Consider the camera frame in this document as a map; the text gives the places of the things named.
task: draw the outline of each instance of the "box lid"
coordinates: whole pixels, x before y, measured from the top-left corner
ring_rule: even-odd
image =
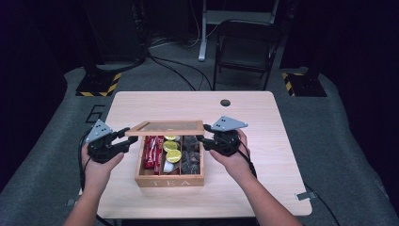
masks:
[[[143,121],[126,136],[203,135],[202,121]]]

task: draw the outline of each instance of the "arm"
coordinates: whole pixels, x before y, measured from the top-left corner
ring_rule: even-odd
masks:
[[[122,160],[123,153],[104,164],[89,160],[88,145],[82,148],[82,165],[85,166],[85,190],[72,209],[64,225],[94,225],[100,198],[108,184],[111,170]]]
[[[247,136],[237,130],[241,142],[247,146]],[[249,156],[246,148],[241,144],[239,150]],[[221,163],[228,174],[243,189],[247,199],[261,225],[301,225],[300,222],[277,201],[267,189],[252,175],[247,161],[239,153],[226,157],[214,150],[211,156]]]

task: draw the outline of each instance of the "forearm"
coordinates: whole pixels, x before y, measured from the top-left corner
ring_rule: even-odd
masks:
[[[72,209],[64,225],[94,225],[100,202],[98,195],[84,193]]]
[[[261,225],[301,225],[255,178],[237,181]]]

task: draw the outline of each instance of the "dark curtain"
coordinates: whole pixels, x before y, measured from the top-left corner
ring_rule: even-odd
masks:
[[[380,175],[399,213],[399,16],[395,1],[302,0],[281,68],[311,67],[314,56],[331,48],[321,73],[337,87],[349,126],[371,166]],[[340,10],[348,9],[333,45],[324,45]]]

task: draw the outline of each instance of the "chair leg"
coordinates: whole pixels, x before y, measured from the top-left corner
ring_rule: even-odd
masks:
[[[216,90],[216,76],[217,76],[217,62],[215,62],[214,66],[214,84],[212,85],[212,90]]]
[[[269,80],[270,71],[266,73],[266,78],[264,79],[263,90],[266,90],[267,82]]]

